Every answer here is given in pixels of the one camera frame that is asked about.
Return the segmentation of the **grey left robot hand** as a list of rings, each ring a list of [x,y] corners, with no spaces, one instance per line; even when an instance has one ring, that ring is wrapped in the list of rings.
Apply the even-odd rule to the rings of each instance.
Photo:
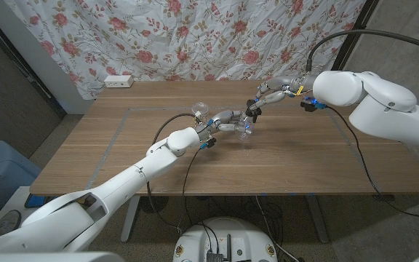
[[[221,111],[195,130],[200,141],[207,141],[217,132],[234,132],[239,140],[247,140],[253,133],[254,122],[243,111]]]

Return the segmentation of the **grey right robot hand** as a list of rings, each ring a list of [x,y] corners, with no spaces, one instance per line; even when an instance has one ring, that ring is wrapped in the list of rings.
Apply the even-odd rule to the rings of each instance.
[[[247,101],[247,108],[255,111],[286,97],[294,98],[312,92],[317,76],[318,74],[277,76],[264,81],[258,86],[255,98]]]

